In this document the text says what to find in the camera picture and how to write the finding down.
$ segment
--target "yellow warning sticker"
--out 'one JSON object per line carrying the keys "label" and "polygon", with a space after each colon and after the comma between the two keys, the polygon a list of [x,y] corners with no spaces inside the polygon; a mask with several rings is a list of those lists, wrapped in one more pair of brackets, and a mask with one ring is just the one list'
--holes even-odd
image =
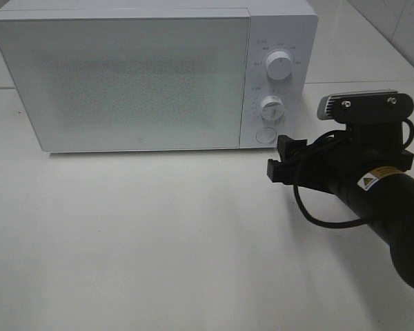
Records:
{"label": "yellow warning sticker", "polygon": [[364,176],[362,176],[357,182],[357,184],[358,186],[363,188],[365,191],[368,191],[380,179],[385,178],[387,176],[391,176],[392,174],[402,174],[402,173],[403,173],[402,171],[394,167],[390,167],[390,166],[378,167],[376,169],[372,169],[370,172],[367,172]]}

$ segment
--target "white table surface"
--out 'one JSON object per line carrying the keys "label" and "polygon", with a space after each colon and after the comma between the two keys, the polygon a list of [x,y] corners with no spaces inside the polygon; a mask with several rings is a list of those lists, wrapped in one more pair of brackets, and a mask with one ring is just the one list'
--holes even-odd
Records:
{"label": "white table surface", "polygon": [[[316,119],[322,96],[383,88],[414,98],[414,82],[307,84],[297,136],[340,127]],[[0,90],[0,331],[414,331],[414,290],[387,246],[366,226],[307,223],[268,158],[49,155]],[[353,217],[303,195],[318,217]]]}
{"label": "white table surface", "polygon": [[[319,16],[306,81],[414,81],[409,62],[346,0],[309,0]],[[0,55],[0,88],[13,82]]]}

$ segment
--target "timer knob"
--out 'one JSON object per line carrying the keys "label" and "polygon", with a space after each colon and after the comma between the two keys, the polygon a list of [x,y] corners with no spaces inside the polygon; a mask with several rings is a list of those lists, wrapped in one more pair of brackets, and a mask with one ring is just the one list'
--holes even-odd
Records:
{"label": "timer knob", "polygon": [[293,59],[284,50],[276,50],[267,56],[265,69],[267,75],[275,81],[281,81],[291,74]]}
{"label": "timer knob", "polygon": [[281,98],[272,95],[265,97],[261,101],[261,116],[267,121],[276,121],[284,114],[284,104]]}

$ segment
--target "microwave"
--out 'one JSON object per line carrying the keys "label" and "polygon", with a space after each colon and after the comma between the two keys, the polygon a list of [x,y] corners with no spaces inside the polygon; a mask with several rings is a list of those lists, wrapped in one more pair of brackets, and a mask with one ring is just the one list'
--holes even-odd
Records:
{"label": "microwave", "polygon": [[316,25],[305,0],[11,0],[0,51],[47,152],[272,148]]}

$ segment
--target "tiled wall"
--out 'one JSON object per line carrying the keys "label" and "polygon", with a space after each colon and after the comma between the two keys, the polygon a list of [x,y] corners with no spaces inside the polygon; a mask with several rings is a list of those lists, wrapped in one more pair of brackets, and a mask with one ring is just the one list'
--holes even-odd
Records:
{"label": "tiled wall", "polygon": [[414,66],[414,0],[349,0]]}

